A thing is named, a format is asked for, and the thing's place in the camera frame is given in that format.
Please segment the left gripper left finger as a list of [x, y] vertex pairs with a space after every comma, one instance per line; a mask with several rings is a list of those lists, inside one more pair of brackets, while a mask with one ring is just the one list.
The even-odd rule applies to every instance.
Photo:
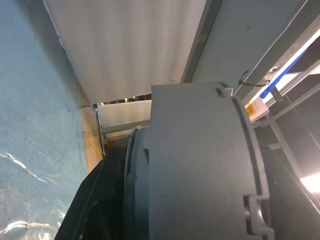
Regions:
[[129, 141], [121, 139], [80, 184], [56, 240], [123, 240], [125, 160]]

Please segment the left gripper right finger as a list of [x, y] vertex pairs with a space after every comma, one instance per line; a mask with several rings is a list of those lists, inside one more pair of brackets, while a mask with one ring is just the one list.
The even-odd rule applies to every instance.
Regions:
[[318, 240], [319, 201], [293, 173], [286, 159], [259, 145], [269, 187], [270, 225], [276, 240]]

